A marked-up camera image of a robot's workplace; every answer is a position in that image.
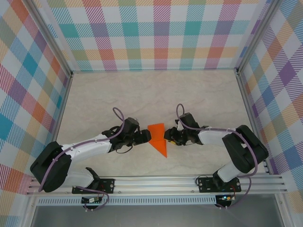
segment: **plaid wall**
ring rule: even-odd
[[[257,21],[256,21],[256,23],[255,23],[255,25],[254,25],[254,27],[253,27],[253,29],[252,29],[252,31],[251,31],[251,33],[250,33],[250,35],[249,35],[247,41],[246,41],[246,43],[245,43],[245,46],[244,46],[244,48],[243,48],[243,50],[242,50],[242,52],[241,52],[241,54],[240,54],[240,57],[239,57],[239,59],[237,60],[237,63],[236,63],[235,68],[238,68],[238,67],[239,67],[239,65],[240,65],[240,63],[241,63],[241,61],[242,61],[242,59],[243,59],[243,56],[245,55],[245,53],[246,53],[246,51],[247,51],[247,48],[248,48],[249,45],[251,44],[251,41],[252,41],[253,37],[255,36],[255,33],[256,33],[257,29],[258,29],[259,26],[261,25],[261,22],[262,22],[264,16],[266,15],[266,12],[267,12],[267,10],[268,10],[268,7],[269,7],[271,1],[272,1],[272,0],[267,0],[267,1],[266,1],[265,5],[264,5],[264,7],[263,7],[263,9],[262,9],[262,11],[261,11],[261,13],[260,13],[260,15],[259,15]]]
[[[0,31],[0,227],[14,227],[68,77],[21,0],[0,0]]]
[[[303,223],[303,0],[284,0],[243,80],[275,174]]]
[[[92,71],[234,68],[266,0],[35,2],[71,67]]]

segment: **metal grille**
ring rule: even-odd
[[[195,196],[114,196],[107,205],[194,205],[215,204],[214,195]],[[83,205],[80,196],[41,197],[37,206],[77,206]]]

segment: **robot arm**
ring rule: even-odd
[[[192,114],[185,113],[180,116],[180,120],[190,128],[199,129],[199,125],[195,122]],[[232,161],[213,174],[213,183],[220,190],[221,188],[229,185],[235,177],[244,175],[255,167],[253,157],[249,148],[243,141],[231,131],[212,131],[209,126],[201,127],[204,130],[192,130],[183,128],[181,122],[176,120],[178,127],[168,129],[164,133],[164,139],[176,144],[177,146],[186,145],[187,141],[196,143],[198,145],[215,144],[225,146]],[[256,156],[257,163],[259,164],[268,157],[268,151],[255,134],[246,125],[233,129],[241,134],[243,138],[249,143],[254,155]]]
[[[148,130],[141,131],[137,120],[130,117],[125,119],[121,133],[113,137],[121,130],[122,125],[115,126],[94,138],[77,144],[65,144],[61,146],[56,141],[49,143],[31,165],[30,171],[40,184],[45,175],[47,175],[46,181],[43,184],[45,192],[52,192],[60,186],[73,185],[95,190],[99,185],[98,175],[88,167],[86,169],[91,175],[69,172],[72,164],[95,155],[106,154],[121,149],[124,145],[132,148],[151,140],[150,132]],[[64,150],[67,151],[58,158],[47,173],[54,158],[58,157]]]

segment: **orange triangular block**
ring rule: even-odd
[[[153,124],[147,126],[147,129],[151,133],[151,140],[150,144],[156,148],[157,151],[159,151],[162,155],[167,157],[167,152],[166,152],[166,140],[163,138],[164,137],[164,124]]]
[[[147,126],[148,131],[151,133],[151,141],[163,140],[164,138],[164,123],[152,124]]]
[[[150,144],[156,148],[163,156],[167,157],[166,140],[150,141]]]

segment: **white tabletop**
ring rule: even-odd
[[[232,70],[122,71],[75,74],[60,127],[59,144],[76,143],[120,125],[112,112],[137,118],[141,129],[164,123],[175,125],[175,109],[182,103],[200,126],[250,126]],[[88,158],[73,168],[93,168],[103,176],[212,174],[230,161],[223,147],[174,146],[167,143],[168,158],[149,143],[126,154],[112,152]]]

